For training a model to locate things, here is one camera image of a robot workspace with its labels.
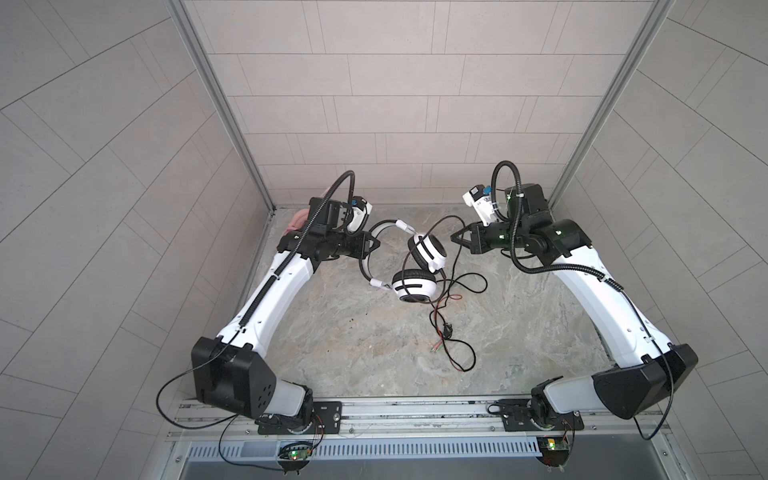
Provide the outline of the pink headphones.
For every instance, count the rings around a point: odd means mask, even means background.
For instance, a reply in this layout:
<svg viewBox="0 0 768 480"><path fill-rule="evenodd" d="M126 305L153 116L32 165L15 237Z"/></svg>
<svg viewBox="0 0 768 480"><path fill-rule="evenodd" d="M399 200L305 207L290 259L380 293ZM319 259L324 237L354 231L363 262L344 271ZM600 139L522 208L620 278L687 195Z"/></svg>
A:
<svg viewBox="0 0 768 480"><path fill-rule="evenodd" d="M291 234L295 232L302 232L307 223L309 222L310 209L304 208L296 212L289 221L284 234Z"/></svg>

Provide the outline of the white black headphones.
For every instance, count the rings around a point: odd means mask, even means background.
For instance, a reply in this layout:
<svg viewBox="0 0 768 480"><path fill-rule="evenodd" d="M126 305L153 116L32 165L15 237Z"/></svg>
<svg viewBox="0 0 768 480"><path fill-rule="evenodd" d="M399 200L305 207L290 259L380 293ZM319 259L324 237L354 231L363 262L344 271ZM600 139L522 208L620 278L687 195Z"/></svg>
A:
<svg viewBox="0 0 768 480"><path fill-rule="evenodd" d="M377 279L370 270L370 254L380 246L379 236L397 228L408 235L404 265L388 281ZM392 291L407 303L429 303L436 298L437 275L447 262L445 247L433 234L420 233L402 220L376 223L363 242L363 259L359 268L366 281L375 288Z"/></svg>

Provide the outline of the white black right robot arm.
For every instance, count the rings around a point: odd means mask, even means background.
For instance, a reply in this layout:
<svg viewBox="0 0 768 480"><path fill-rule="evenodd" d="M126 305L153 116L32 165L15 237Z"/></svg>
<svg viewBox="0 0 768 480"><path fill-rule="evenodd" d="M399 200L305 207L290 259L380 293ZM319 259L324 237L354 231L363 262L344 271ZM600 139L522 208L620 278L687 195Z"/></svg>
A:
<svg viewBox="0 0 768 480"><path fill-rule="evenodd" d="M507 220L495 212L490 187L470 188L462 199L479 219L452 234L452 241L473 254L521 248L537 258L579 301L614 363L602 372L534 387L532 419L545 427L561 414L599 410L629 420L673 400L698 362L694 350L672 342L637 309L576 222L552 218L540 185L508 189L505 198Z"/></svg>

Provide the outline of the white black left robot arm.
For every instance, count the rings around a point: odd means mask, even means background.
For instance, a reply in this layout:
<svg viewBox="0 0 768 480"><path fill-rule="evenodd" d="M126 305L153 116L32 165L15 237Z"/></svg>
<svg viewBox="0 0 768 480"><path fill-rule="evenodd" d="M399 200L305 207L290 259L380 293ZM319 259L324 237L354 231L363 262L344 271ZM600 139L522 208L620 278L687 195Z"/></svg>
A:
<svg viewBox="0 0 768 480"><path fill-rule="evenodd" d="M306 222L282 236L246 304L215 338L202 337L192 348L199 402L254 420L267 418L293 431L309 427L311 389L279 379L265 357L288 307L321 263L341 256L363 259L375 248L365 229L371 211L359 196L348 203L311 199Z"/></svg>

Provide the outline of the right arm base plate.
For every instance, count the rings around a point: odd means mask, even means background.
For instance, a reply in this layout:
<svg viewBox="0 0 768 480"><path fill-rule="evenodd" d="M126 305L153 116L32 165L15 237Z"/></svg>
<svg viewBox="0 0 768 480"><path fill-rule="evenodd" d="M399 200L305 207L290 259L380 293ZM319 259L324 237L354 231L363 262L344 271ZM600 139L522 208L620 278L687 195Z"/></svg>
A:
<svg viewBox="0 0 768 480"><path fill-rule="evenodd" d="M501 418L506 432L584 429L582 418L575 412L557 413L537 398L500 399L491 403L486 411Z"/></svg>

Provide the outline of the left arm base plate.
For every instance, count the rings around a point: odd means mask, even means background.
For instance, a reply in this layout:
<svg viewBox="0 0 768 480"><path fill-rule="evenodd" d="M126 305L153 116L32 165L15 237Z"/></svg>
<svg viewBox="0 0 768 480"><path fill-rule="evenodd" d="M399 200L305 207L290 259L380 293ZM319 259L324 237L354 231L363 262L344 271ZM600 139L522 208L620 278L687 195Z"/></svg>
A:
<svg viewBox="0 0 768 480"><path fill-rule="evenodd" d="M313 402L302 406L296 416L265 414L255 423L259 435L338 434L342 408L340 401Z"/></svg>

